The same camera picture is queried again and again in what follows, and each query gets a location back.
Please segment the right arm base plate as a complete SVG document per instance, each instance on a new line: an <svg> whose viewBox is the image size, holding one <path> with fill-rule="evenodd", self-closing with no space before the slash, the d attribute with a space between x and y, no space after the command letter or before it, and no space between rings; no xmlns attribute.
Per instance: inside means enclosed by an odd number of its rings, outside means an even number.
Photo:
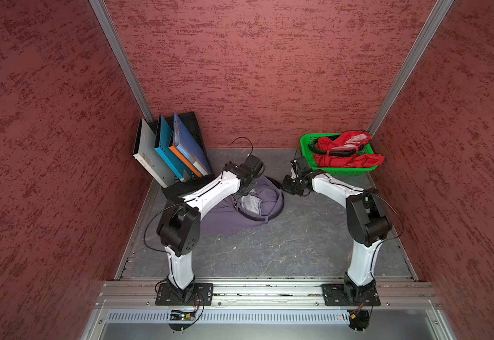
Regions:
<svg viewBox="0 0 494 340"><path fill-rule="evenodd" d="M374 283L356 287L347 284L323 284L322 295L327 307L379 307L381 301Z"/></svg>

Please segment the purple trousers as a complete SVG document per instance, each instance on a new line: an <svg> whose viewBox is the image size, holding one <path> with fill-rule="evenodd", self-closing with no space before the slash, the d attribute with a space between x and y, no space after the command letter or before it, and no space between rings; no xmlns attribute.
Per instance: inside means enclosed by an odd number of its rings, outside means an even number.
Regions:
<svg viewBox="0 0 494 340"><path fill-rule="evenodd" d="M233 195L231 195L218 203L204 216L200 223L200 234L202 236L231 235L266 224L252 221L241 215L237 211Z"/></svg>

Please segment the green plastic basket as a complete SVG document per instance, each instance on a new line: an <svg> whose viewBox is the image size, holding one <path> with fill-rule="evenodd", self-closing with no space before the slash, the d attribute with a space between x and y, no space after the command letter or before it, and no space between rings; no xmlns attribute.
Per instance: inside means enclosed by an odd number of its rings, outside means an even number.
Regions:
<svg viewBox="0 0 494 340"><path fill-rule="evenodd" d="M377 165L372 167L319 167L314 159L314 153L309 149L311 145L314 145L316 140L320 137L330 137L330 139L335 139L339 134L332 133L309 133L303 135L300 140L300 150L302 151L302 155L305 157L307 164L313 169L318 170L322 169L323 171L328 172L332 176L360 176L368 171L376 170Z"/></svg>

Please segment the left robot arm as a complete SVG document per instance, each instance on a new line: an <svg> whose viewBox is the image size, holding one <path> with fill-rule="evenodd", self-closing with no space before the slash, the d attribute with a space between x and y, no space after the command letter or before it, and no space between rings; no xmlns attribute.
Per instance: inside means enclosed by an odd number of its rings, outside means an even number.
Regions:
<svg viewBox="0 0 494 340"><path fill-rule="evenodd" d="M169 274L163 283L181 304L187 304L195 296L193 272L193 249L200 240L201 222L218 203L231 195L245 196L262 175L264 165L258 157L248 156L240 165L229 162L213 181L201 189L167 201L160 217L157 235L163 249L150 246L143 235L147 249L165 253L169 264Z"/></svg>

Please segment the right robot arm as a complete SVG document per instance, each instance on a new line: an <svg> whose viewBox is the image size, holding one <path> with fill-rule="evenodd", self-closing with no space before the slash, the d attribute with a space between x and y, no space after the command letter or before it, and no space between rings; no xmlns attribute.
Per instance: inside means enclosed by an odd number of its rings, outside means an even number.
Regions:
<svg viewBox="0 0 494 340"><path fill-rule="evenodd" d="M350 265L343 283L323 286L326 304L334 306L380 306L374 267L380 247L393 228L386 201L374 188L355 187L325 171L286 175L285 192L306 196L312 192L337 202L346 209L347 228L353 239Z"/></svg>

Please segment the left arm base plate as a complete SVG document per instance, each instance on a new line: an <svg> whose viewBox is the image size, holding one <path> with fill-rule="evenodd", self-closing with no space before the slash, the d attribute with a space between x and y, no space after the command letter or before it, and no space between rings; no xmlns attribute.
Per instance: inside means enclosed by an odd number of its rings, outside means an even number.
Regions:
<svg viewBox="0 0 494 340"><path fill-rule="evenodd" d="M180 290L172 283L161 283L156 289L155 305L202 307L212 304L214 285L212 283L191 283Z"/></svg>

